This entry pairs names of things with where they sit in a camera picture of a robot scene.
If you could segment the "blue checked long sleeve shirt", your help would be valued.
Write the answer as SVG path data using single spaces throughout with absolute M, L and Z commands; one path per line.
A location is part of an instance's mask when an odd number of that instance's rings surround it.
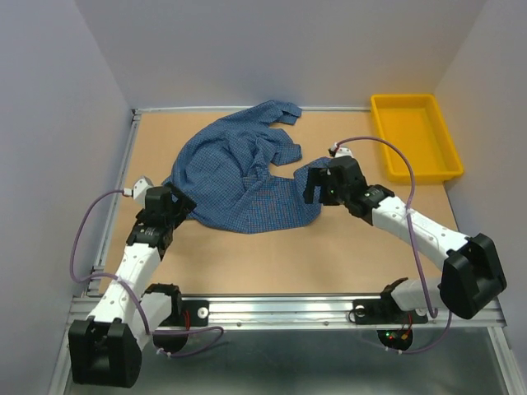
M 241 234 L 304 227 L 320 215 L 318 202 L 305 204 L 310 167 L 323 168 L 321 157 L 275 176 L 272 165 L 301 160 L 301 146 L 275 123 L 293 125 L 302 110 L 290 102 L 269 100 L 229 114 L 190 138 L 177 155 L 166 182 L 192 198 L 191 218 L 202 225 Z

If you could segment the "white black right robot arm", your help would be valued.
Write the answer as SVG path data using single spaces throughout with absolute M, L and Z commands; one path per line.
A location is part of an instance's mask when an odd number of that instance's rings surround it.
M 303 193 L 305 203 L 343 205 L 369 225 L 416 247 L 441 270 L 435 280 L 400 279 L 385 287 L 379 301 L 383 318 L 397 321 L 415 309 L 448 309 L 473 318 L 506 288 L 497 249 L 488 236 L 450 230 L 407 208 L 394 192 L 369 185 L 357 160 L 340 156 L 323 168 L 311 167 Z

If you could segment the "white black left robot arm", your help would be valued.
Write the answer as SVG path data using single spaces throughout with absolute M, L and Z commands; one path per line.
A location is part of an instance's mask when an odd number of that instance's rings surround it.
M 142 366 L 142 350 L 161 323 L 183 318 L 178 286 L 151 284 L 174 230 L 196 207 L 171 183 L 154 186 L 140 178 L 120 190 L 141 204 L 121 262 L 95 308 L 68 330 L 72 380 L 77 384 L 131 388 Z

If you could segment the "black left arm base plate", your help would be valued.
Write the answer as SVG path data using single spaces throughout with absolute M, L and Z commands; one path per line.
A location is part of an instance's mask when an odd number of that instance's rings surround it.
M 160 327 L 204 328 L 208 325 L 207 300 L 180 300 L 172 303 L 170 315 Z

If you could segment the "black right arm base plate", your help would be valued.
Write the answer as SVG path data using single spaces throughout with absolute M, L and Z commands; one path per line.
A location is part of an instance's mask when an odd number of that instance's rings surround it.
M 347 320 L 357 325 L 424 324 L 426 315 L 415 310 L 403 311 L 394 302 L 383 299 L 361 299 L 352 304 Z

